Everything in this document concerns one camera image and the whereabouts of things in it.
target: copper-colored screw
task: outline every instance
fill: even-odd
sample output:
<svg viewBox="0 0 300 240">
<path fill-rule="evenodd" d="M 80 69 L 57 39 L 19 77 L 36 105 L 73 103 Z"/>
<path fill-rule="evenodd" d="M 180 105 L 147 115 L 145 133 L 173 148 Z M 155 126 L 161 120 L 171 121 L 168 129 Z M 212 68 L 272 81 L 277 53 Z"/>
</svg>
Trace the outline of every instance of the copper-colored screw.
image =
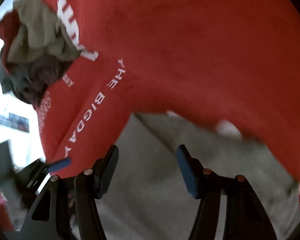
<svg viewBox="0 0 300 240">
<path fill-rule="evenodd" d="M 203 173 L 206 174 L 206 175 L 210 175 L 212 173 L 212 170 L 210 170 L 208 168 L 204 168 Z"/>
<path fill-rule="evenodd" d="M 244 182 L 246 180 L 246 178 L 243 175 L 238 175 L 237 180 L 240 182 Z"/>
</svg>

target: gray surface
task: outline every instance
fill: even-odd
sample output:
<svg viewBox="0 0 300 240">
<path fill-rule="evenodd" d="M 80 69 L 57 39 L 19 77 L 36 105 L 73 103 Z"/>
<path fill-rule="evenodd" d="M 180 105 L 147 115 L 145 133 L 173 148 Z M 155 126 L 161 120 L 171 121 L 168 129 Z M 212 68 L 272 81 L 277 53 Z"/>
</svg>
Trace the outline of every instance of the gray surface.
<svg viewBox="0 0 300 240">
<path fill-rule="evenodd" d="M 188 239 L 199 201 L 188 194 L 173 155 L 179 144 L 219 175 L 246 176 L 279 239 L 297 225 L 298 184 L 264 145 L 222 138 L 182 119 L 133 115 L 116 143 L 109 191 L 97 201 L 108 240 Z"/>
</svg>

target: bolt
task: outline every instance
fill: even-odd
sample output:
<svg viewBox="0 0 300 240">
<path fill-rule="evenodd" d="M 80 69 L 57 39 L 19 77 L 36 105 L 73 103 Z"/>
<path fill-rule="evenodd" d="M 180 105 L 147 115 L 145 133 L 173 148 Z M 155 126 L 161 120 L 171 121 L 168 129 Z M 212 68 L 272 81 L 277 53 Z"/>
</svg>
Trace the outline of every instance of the bolt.
<svg viewBox="0 0 300 240">
<path fill-rule="evenodd" d="M 203 173 L 206 174 L 206 175 L 210 175 L 212 173 L 212 170 L 210 170 L 208 168 L 204 168 Z"/>
<path fill-rule="evenodd" d="M 57 175 L 53 175 L 53 176 L 51 176 L 51 178 L 50 178 L 50 180 L 52 181 L 52 182 L 55 182 L 55 181 L 57 181 L 59 179 L 59 176 L 57 176 Z"/>
<path fill-rule="evenodd" d="M 244 182 L 246 180 L 246 178 L 243 175 L 238 175 L 237 180 L 240 182 Z"/>
<path fill-rule="evenodd" d="M 86 169 L 85 171 L 84 171 L 84 174 L 85 175 L 91 175 L 92 174 L 92 169 Z"/>
</svg>

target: red shirt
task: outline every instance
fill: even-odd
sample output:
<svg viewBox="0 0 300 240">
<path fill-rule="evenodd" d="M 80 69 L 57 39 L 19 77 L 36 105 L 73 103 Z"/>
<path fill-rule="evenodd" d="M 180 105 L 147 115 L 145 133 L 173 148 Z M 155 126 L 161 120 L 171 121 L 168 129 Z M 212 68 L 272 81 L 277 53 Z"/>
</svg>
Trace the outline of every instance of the red shirt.
<svg viewBox="0 0 300 240">
<path fill-rule="evenodd" d="M 300 180 L 300 15 L 289 0 L 44 1 L 99 53 L 75 60 L 37 109 L 47 161 L 71 156 L 61 176 L 102 157 L 131 112 L 171 110 L 208 128 L 229 120 Z"/>
</svg>

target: gray cloth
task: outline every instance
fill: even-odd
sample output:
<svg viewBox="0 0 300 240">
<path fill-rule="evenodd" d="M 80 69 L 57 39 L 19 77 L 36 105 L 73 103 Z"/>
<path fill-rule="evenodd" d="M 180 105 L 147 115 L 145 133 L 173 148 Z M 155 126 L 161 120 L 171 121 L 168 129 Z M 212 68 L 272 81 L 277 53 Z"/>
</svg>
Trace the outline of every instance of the gray cloth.
<svg viewBox="0 0 300 240">
<path fill-rule="evenodd" d="M 97 201 L 108 240 L 188 239 L 200 201 L 186 190 L 174 156 L 179 144 L 219 175 L 246 176 L 278 239 L 300 221 L 298 184 L 264 145 L 223 138 L 182 119 L 132 115 L 116 142 L 120 157 L 109 191 Z"/>
<path fill-rule="evenodd" d="M 80 52 L 72 44 L 66 27 L 41 0 L 15 0 L 13 9 L 19 14 L 21 26 L 8 53 L 10 63 L 29 63 L 44 53 L 60 61 L 73 61 Z"/>
</svg>

